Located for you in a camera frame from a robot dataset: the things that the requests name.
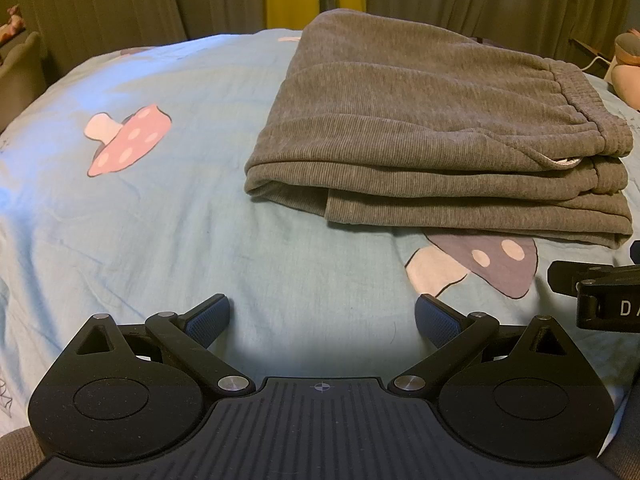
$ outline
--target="black clamp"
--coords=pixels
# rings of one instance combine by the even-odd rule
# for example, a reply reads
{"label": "black clamp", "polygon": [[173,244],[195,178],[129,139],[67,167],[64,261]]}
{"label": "black clamp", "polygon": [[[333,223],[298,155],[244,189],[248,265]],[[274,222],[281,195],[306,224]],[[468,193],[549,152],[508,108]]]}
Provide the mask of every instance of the black clamp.
{"label": "black clamp", "polygon": [[640,265],[558,261],[547,281],[552,291],[577,298],[579,328],[640,333]]}
{"label": "black clamp", "polygon": [[218,294],[144,325],[92,316],[31,397],[47,460],[29,478],[248,480],[277,464],[309,480],[385,467],[397,476],[381,478],[615,479],[594,460],[613,403],[551,317],[501,326],[423,295],[417,327],[438,349],[387,388],[267,378],[256,390],[207,351],[229,313]]}

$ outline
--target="ribbed rubber surface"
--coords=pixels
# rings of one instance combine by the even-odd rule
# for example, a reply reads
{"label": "ribbed rubber surface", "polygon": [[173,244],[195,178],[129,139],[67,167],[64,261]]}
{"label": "ribbed rubber surface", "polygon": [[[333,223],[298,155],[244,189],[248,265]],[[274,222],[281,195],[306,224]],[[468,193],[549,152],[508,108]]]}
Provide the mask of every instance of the ribbed rubber surface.
{"label": "ribbed rubber surface", "polygon": [[416,304],[415,324],[420,335],[431,341],[436,348],[442,348],[462,332],[457,320],[424,298],[418,299]]}
{"label": "ribbed rubber surface", "polygon": [[206,308],[184,326],[184,333],[208,348],[229,324],[229,300],[222,298]]}
{"label": "ribbed rubber surface", "polygon": [[453,440],[425,401],[392,396],[375,379],[278,378],[220,401],[191,440],[154,460],[93,468],[53,458],[31,478],[615,480],[591,459],[556,468],[493,462]]}

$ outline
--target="mushroom stem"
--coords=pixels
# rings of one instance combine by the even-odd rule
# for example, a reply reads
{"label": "mushroom stem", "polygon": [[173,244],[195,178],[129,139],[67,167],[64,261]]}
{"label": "mushroom stem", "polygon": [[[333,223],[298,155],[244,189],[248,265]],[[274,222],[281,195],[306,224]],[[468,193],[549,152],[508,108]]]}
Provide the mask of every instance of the mushroom stem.
{"label": "mushroom stem", "polygon": [[436,297],[452,283],[460,282],[469,270],[435,245],[414,254],[406,273],[418,294]]}
{"label": "mushroom stem", "polygon": [[111,119],[107,114],[94,115],[84,128],[85,136],[89,139],[100,140],[104,144],[109,144],[118,134],[122,124]]}

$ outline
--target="pink stuffed animal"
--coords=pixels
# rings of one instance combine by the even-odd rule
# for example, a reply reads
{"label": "pink stuffed animal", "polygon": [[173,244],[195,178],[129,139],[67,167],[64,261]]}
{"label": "pink stuffed animal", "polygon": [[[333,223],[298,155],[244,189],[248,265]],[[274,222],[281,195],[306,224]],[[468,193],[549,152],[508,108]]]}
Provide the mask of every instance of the pink stuffed animal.
{"label": "pink stuffed animal", "polygon": [[0,46],[24,30],[24,20],[20,15],[20,7],[16,5],[6,11],[9,13],[9,21],[0,27]]}

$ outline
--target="bed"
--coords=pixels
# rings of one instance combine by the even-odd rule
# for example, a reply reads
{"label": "bed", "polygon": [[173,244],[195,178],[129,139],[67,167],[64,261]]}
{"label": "bed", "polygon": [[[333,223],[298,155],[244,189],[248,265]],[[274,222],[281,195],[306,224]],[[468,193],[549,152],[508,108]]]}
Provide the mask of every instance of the bed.
{"label": "bed", "polygon": [[[226,294],[231,324],[210,350],[258,384],[265,376],[386,382],[434,351],[416,329],[418,293],[406,268],[433,237],[330,224],[243,190],[244,164],[299,36],[265,30],[94,57],[2,134],[0,435],[28,425],[32,391],[97,312],[134,324]],[[639,142],[640,113],[588,79]],[[132,117],[156,121],[130,134],[152,149],[103,172],[114,162],[104,136]],[[640,152],[624,164],[637,231]],[[521,298],[474,272],[439,298],[503,324],[554,316],[610,391],[612,438],[640,336],[576,328],[575,300],[550,291],[546,270],[554,260],[631,264],[631,241],[611,250],[532,238],[536,261]]]}

